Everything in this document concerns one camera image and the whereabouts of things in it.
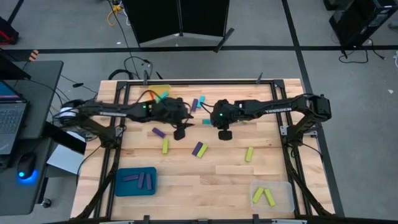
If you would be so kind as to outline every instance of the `wooden tabletop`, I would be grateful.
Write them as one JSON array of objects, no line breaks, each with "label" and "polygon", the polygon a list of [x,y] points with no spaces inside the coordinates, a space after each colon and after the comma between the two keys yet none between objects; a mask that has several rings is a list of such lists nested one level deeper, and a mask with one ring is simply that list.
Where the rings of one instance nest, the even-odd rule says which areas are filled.
[{"label": "wooden tabletop", "polygon": [[[303,93],[299,79],[286,79],[287,97]],[[112,103],[117,81],[102,81],[98,99]],[[147,86],[133,86],[129,103],[133,103]],[[169,97],[182,97],[187,103],[194,98],[206,96],[205,103],[213,105],[218,100],[272,99],[270,85],[172,85]],[[157,192],[153,196],[115,197],[113,220],[142,220],[150,215],[152,220],[188,219],[250,219],[250,183],[254,179],[266,181],[287,181],[282,155],[279,127],[274,114],[265,115],[246,124],[230,127],[233,139],[221,141],[218,130],[202,124],[209,119],[204,109],[193,112],[195,125],[186,130],[186,137],[173,139],[174,128],[169,124],[150,122],[146,124],[127,121],[123,136],[119,168],[155,167],[158,173]],[[293,112],[296,123],[302,114]],[[109,118],[96,117],[102,125],[109,125]],[[167,134],[169,153],[162,154],[162,139],[152,133],[156,127]],[[193,148],[201,141],[208,145],[204,156],[192,155]],[[318,149],[314,138],[305,136],[305,144]],[[85,156],[99,146],[98,140],[89,142]],[[251,162],[244,160],[247,148],[254,148]],[[307,187],[329,212],[334,212],[322,161],[317,152],[299,147]],[[98,188],[104,150],[93,154],[81,169],[71,217],[77,216],[88,204]],[[109,160],[112,164],[113,154]],[[300,212],[304,213],[301,191],[297,186]],[[105,214],[108,192],[104,194],[101,215]],[[290,218],[293,213],[260,213],[260,218]]]}]

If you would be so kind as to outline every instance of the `block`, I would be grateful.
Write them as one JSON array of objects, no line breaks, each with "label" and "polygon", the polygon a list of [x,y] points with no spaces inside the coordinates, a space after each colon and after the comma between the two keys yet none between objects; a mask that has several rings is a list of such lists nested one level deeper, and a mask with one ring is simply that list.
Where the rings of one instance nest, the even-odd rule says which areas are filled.
[{"label": "block", "polygon": [[275,204],[275,200],[274,200],[274,198],[273,198],[273,196],[272,196],[272,194],[271,194],[271,191],[270,191],[269,189],[265,189],[265,190],[264,190],[264,193],[265,193],[265,195],[266,195],[266,197],[267,197],[269,206],[271,206],[271,207],[275,206],[275,205],[276,205],[276,204]]},{"label": "block", "polygon": [[157,128],[153,128],[152,132],[157,134],[158,136],[160,136],[161,138],[164,138],[166,136],[165,133],[163,133],[161,130],[157,129]]},{"label": "block", "polygon": [[204,101],[205,101],[205,96],[200,96],[199,102],[198,102],[198,104],[197,104],[197,108],[201,108],[201,104],[200,104],[200,103],[202,103],[202,102],[204,102]]},{"label": "block", "polygon": [[192,103],[192,111],[195,112],[197,110],[197,106],[198,106],[198,99],[193,99],[193,103]]},{"label": "block", "polygon": [[203,143],[202,142],[198,142],[198,144],[195,146],[192,155],[196,156],[200,150],[200,148],[202,147]]},{"label": "block", "polygon": [[202,123],[211,125],[211,120],[210,119],[203,119]]},{"label": "block", "polygon": [[203,154],[206,152],[206,149],[207,149],[207,145],[206,144],[202,145],[202,147],[200,148],[200,150],[197,154],[197,157],[201,158],[203,156]]},{"label": "block", "polygon": [[246,162],[250,162],[253,156],[253,147],[249,147],[248,151],[246,152],[246,158],[244,159]]},{"label": "block", "polygon": [[138,179],[138,175],[125,176],[125,177],[123,177],[123,182],[127,182],[130,180],[137,180],[137,179]]},{"label": "block", "polygon": [[163,154],[167,154],[169,150],[169,140],[163,139]]},{"label": "block", "polygon": [[262,187],[259,187],[256,190],[256,193],[254,193],[254,195],[253,195],[253,203],[257,203],[259,201],[263,191],[264,191],[264,189]]},{"label": "block", "polygon": [[145,176],[145,173],[144,173],[144,172],[141,172],[141,173],[139,174],[139,177],[138,177],[138,185],[137,185],[137,187],[138,187],[139,189],[141,189],[142,186],[144,185],[144,176]]},{"label": "block", "polygon": [[156,96],[156,103],[158,103],[160,100],[162,100],[162,99],[164,99],[164,98],[166,98],[166,97],[168,97],[168,95],[169,95],[169,93],[168,93],[168,91],[165,91],[163,94],[161,94],[159,97],[157,97]]},{"label": "block", "polygon": [[152,176],[151,174],[146,174],[147,177],[147,190],[152,190]]}]

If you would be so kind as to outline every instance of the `black desk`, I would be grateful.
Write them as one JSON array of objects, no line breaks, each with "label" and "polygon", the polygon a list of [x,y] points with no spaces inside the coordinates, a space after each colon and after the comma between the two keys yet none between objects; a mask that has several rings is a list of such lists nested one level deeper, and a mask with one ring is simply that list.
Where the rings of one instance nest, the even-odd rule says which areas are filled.
[{"label": "black desk", "polygon": [[[20,67],[24,64],[25,62],[16,63]],[[25,67],[25,71],[32,76],[33,81],[56,89],[62,67],[61,61],[31,62]],[[11,86],[15,83],[15,81],[7,82]],[[55,141],[69,148],[73,148],[68,144],[71,141],[80,142],[45,121],[54,96],[51,89],[33,82],[19,81],[16,90],[30,101],[30,107],[25,118],[25,127],[20,135],[23,138],[19,138],[16,144],[16,156],[12,160],[12,167],[0,173],[0,215],[31,213],[34,205],[41,203],[43,199],[48,180],[45,176],[47,159],[55,147]],[[80,144],[76,148],[77,151],[82,150],[84,153],[85,144]],[[35,171],[31,178],[20,180],[17,177],[16,161],[23,153],[30,150],[34,150],[37,156]]]}]

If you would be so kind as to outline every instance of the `metal frame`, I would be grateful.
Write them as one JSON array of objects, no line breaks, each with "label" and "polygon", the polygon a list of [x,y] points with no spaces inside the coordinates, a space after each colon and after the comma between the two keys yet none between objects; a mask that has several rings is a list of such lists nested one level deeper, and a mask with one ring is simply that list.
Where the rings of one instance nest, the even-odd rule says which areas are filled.
[{"label": "metal frame", "polygon": [[[257,80],[254,79],[242,79],[242,80],[148,80],[148,85],[159,85],[159,84],[170,84],[170,85],[253,85],[256,84]],[[116,93],[115,93],[115,97],[114,97],[114,102],[117,103],[120,100],[120,96],[122,93],[122,90],[125,89],[124,91],[124,101],[123,104],[126,105],[128,103],[128,99],[129,99],[129,93],[130,93],[130,89],[133,88],[133,86],[142,86],[144,85],[144,83],[142,81],[119,81],[118,84],[116,85]],[[282,99],[287,98],[286,95],[286,90],[285,90],[285,85],[284,85],[284,81],[283,80],[261,80],[260,85],[270,85],[271,87],[271,93],[272,93],[272,98],[273,100],[277,100],[278,96],[277,96],[277,88],[280,90]],[[287,118],[287,123],[288,125],[291,125],[292,122],[292,117],[290,115],[289,112],[285,113],[286,118]],[[278,122],[278,126],[282,126],[283,122],[282,122],[282,115],[280,113],[276,114],[277,116],[277,122]],[[124,125],[126,122],[126,120],[124,118],[122,118],[120,120],[120,124],[119,125]],[[115,119],[111,120],[111,126],[115,125]],[[282,150],[283,150],[283,155],[284,155],[284,160],[285,163],[287,161],[290,162],[290,155],[289,155],[289,149],[284,146],[282,144]],[[299,150],[297,148],[294,148],[293,150],[295,150],[295,162],[296,162],[296,170],[298,173],[299,178],[305,183],[305,179],[304,179],[304,173],[303,173],[303,169],[302,169],[302,163],[300,160],[300,155],[299,155]],[[320,149],[324,155],[324,160],[326,159],[326,157],[329,157],[328,153],[325,153],[325,151],[327,151],[327,148],[322,148]],[[103,160],[103,166],[102,166],[102,170],[101,170],[101,176],[100,176],[100,182],[99,182],[99,186],[103,183],[104,178],[106,177],[107,174],[107,170],[108,170],[108,161],[109,161],[109,155],[110,155],[110,149],[106,149],[105,151],[105,155],[104,155],[104,160]],[[119,164],[119,160],[120,160],[120,149],[116,149],[116,153],[114,155],[114,162],[116,163],[116,165],[118,166]],[[325,169],[325,175],[328,177],[328,175],[332,175],[334,178],[334,174],[333,173],[328,173]],[[287,171],[287,176],[288,176],[288,181],[290,182],[290,184],[292,185],[292,190],[293,190],[293,196],[294,196],[294,204],[295,204],[295,211],[294,211],[294,215],[296,218],[300,217],[300,208],[299,208],[299,203],[297,201],[297,193],[296,193],[296,189],[295,189],[295,181],[293,180],[292,176],[289,174],[289,172]],[[108,202],[107,202],[107,206],[106,206],[106,216],[105,218],[111,219],[111,215],[112,215],[112,209],[113,209],[113,198],[114,198],[114,187],[116,184],[116,179],[114,179],[111,182],[111,186],[109,189],[109,197],[108,197]],[[336,193],[335,197],[338,197],[338,202],[340,203],[340,196],[338,195],[338,191],[337,189],[333,189],[333,192]],[[333,204],[335,206],[341,206],[340,204],[336,204],[334,202],[334,198],[332,197],[333,200]],[[311,216],[312,215],[312,211],[311,211],[311,205],[308,202],[308,199],[306,198],[306,196],[303,194],[303,199],[304,199],[304,205],[305,205],[305,214],[307,216]],[[99,214],[100,214],[100,210],[101,210],[101,200],[97,203],[97,206],[95,208],[95,212],[94,212],[94,218],[99,218]],[[257,218],[255,218],[253,220],[211,220],[211,222],[228,222],[228,223],[253,223],[254,220],[258,220],[259,222],[269,222],[270,219],[263,219],[260,220]],[[154,222],[173,222],[173,223],[192,223],[192,222],[198,222],[198,220],[156,220]]]}]

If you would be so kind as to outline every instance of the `clear plastic bin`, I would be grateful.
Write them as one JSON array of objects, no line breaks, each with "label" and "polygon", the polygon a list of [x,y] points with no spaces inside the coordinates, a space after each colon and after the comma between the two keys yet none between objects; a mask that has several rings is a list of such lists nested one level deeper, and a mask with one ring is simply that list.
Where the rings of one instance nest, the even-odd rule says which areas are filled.
[{"label": "clear plastic bin", "polygon": [[[257,203],[253,203],[253,195],[256,193],[259,187],[262,187],[263,189],[269,189],[271,191],[272,197],[275,200],[275,206],[269,206],[265,193],[262,193],[260,200]],[[268,182],[262,180],[254,180],[250,184],[250,203],[251,208],[256,213],[293,212],[294,203],[292,186],[288,182]]]}]

